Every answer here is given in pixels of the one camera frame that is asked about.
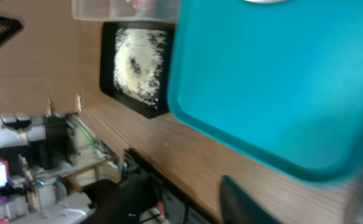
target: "flour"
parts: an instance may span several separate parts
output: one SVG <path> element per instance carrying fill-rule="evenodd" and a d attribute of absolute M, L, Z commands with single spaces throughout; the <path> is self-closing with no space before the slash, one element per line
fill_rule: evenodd
<path fill-rule="evenodd" d="M 160 30 L 116 32 L 114 84 L 119 90 L 148 105 L 157 104 L 165 37 L 166 32 Z"/>

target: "clear plastic container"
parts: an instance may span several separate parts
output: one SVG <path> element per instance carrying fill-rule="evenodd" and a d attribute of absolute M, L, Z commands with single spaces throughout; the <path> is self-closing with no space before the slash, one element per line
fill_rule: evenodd
<path fill-rule="evenodd" d="M 176 22 L 179 0 L 72 0 L 74 19 Z"/>

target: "teal plastic tray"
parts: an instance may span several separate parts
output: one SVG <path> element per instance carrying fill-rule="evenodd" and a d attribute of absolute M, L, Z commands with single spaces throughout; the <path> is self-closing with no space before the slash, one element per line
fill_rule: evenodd
<path fill-rule="evenodd" d="M 363 165 L 363 0 L 182 0 L 168 104 L 297 179 Z"/>

